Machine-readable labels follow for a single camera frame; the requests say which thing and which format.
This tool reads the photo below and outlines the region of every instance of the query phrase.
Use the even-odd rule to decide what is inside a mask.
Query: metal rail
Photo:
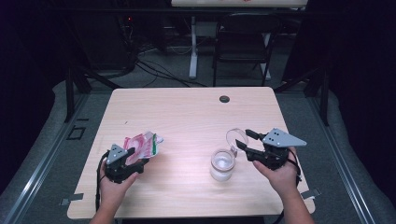
[[[68,123],[64,124],[64,126],[56,136],[51,149],[45,155],[43,155],[41,162],[35,168],[34,173],[24,187],[20,197],[12,206],[4,223],[21,223],[23,216],[29,209],[30,204],[32,203],[35,195],[37,194],[38,190],[44,182],[44,179],[50,171],[52,164],[55,162],[61,150],[63,140],[73,128],[73,124],[75,123],[79,112],[82,110],[82,107],[87,102],[88,97],[89,96],[87,94],[82,94],[81,98],[78,99],[76,103],[76,113]]]
[[[311,106],[311,109],[314,111],[315,118],[318,120],[318,123],[331,146],[332,157],[335,161],[335,166],[340,173],[341,179],[343,180],[346,187],[346,191],[349,194],[350,200],[355,206],[361,223],[375,224],[375,219],[367,207],[366,201],[361,194],[361,190],[356,184],[355,179],[348,168],[347,162],[344,159],[344,154],[335,141],[335,138],[332,134],[332,129],[330,126],[325,126],[321,121],[320,114],[318,113],[318,103],[313,97],[308,98],[308,103]]]

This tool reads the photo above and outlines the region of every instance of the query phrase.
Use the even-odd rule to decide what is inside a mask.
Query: snack bag
[[[125,137],[123,148],[128,150],[134,147],[134,154],[126,159],[125,164],[134,164],[139,159],[149,159],[157,155],[157,145],[162,141],[163,139],[160,136],[152,132],[141,133],[133,138]]]

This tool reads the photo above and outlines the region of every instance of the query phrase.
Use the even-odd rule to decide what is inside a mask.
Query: cable
[[[178,49],[178,48],[188,48],[187,49],[187,51],[184,51],[184,52],[177,52],[175,49]],[[179,54],[179,55],[182,55],[182,54],[186,54],[186,53],[188,53],[188,52],[190,52],[191,50],[192,50],[192,47],[191,46],[189,46],[189,47],[169,47],[169,49],[171,49],[174,53],[176,53],[176,54]]]
[[[98,211],[99,206],[100,206],[100,181],[102,180],[102,177],[100,177],[100,169],[102,167],[102,162],[105,158],[108,157],[109,151],[107,151],[101,158],[101,160],[99,160],[99,165],[98,165],[98,169],[96,170],[96,198],[95,198],[95,207],[96,207],[96,211]]]
[[[105,77],[107,79],[115,78],[115,77],[123,77],[134,71],[134,67],[137,62],[137,56],[130,56],[129,57],[130,62],[128,63],[129,65],[125,67],[121,72],[115,73],[115,74],[110,74],[110,75],[103,75],[102,77]]]
[[[164,68],[163,66],[161,66],[161,65],[158,64],[158,63],[151,62],[151,61],[147,61],[147,62],[148,62],[148,63],[156,64],[157,66],[160,66],[161,69],[163,69],[166,73],[163,72],[163,71],[159,71],[159,70],[157,70],[156,68],[152,67],[151,65],[149,65],[149,64],[147,64],[147,63],[145,63],[145,62],[143,62],[143,61],[140,61],[140,60],[138,60],[136,66],[138,66],[138,67],[140,67],[141,69],[143,69],[144,71],[146,71],[146,72],[152,74],[150,71],[148,71],[147,69],[143,68],[143,67],[140,65],[140,63],[141,63],[141,64],[143,64],[144,66],[146,66],[148,69],[151,69],[151,70],[155,71],[156,73],[160,73],[160,74],[162,74],[162,75],[164,75],[164,76],[160,76],[160,75],[157,75],[157,74],[152,74],[152,75],[157,76],[157,77],[162,77],[162,78],[166,78],[166,79],[171,79],[171,80],[178,81],[178,82],[180,82],[181,84],[183,84],[183,85],[186,86],[186,87],[190,87],[188,84],[194,84],[194,85],[199,85],[199,86],[202,86],[202,87],[206,87],[206,85],[201,84],[201,83],[199,83],[199,82],[188,81],[188,80],[184,80],[184,79],[182,79],[182,78],[176,77],[176,76],[173,75],[170,71],[166,70],[166,68]]]
[[[292,152],[289,148],[288,148],[288,151],[291,153],[291,155],[293,155],[294,160],[295,160],[295,161],[292,161],[291,159],[288,158],[288,162],[290,162],[297,168],[297,176],[296,176],[296,187],[297,187],[301,181],[301,169],[300,169],[300,166],[298,165],[297,157],[294,154],[294,152]],[[285,216],[285,210],[282,210],[279,217],[277,217],[276,221],[273,224],[278,224],[282,220],[283,216]]]
[[[154,79],[153,79],[152,81],[150,81],[148,84],[144,85],[142,88],[146,88],[146,87],[149,86],[150,84],[154,83],[155,80],[157,80],[158,76],[159,76],[159,75],[158,75],[158,72],[157,72],[157,75],[154,76]]]

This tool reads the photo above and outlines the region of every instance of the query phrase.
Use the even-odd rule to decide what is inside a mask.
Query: black curtain
[[[331,51],[327,63],[330,89],[339,100],[349,142],[393,205],[396,204],[394,8],[391,0],[380,3],[309,0],[308,11],[330,11],[344,16],[340,21],[325,17],[303,21],[283,76],[284,80],[302,76],[318,67]]]
[[[43,13],[45,1],[0,3],[0,191],[18,171],[53,106],[52,88],[71,63],[88,66],[60,17]]]

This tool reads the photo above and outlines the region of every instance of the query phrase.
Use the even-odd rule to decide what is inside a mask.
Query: wooden table
[[[172,0],[173,7],[305,7],[307,0]]]
[[[229,96],[230,102],[222,103],[222,95]],[[71,202],[67,215],[94,215],[95,171],[101,156],[113,143],[122,146],[125,136],[145,131],[157,133],[164,141],[128,190],[116,217],[280,214],[283,207],[278,195],[243,151],[228,181],[218,182],[209,173],[212,152],[230,148],[227,131],[267,133],[275,127],[287,131],[274,92],[266,87],[115,90],[75,191],[83,193],[83,199]],[[262,148],[259,141],[250,140],[250,147]],[[304,174],[298,189],[308,190]],[[313,200],[305,203],[314,212]]]

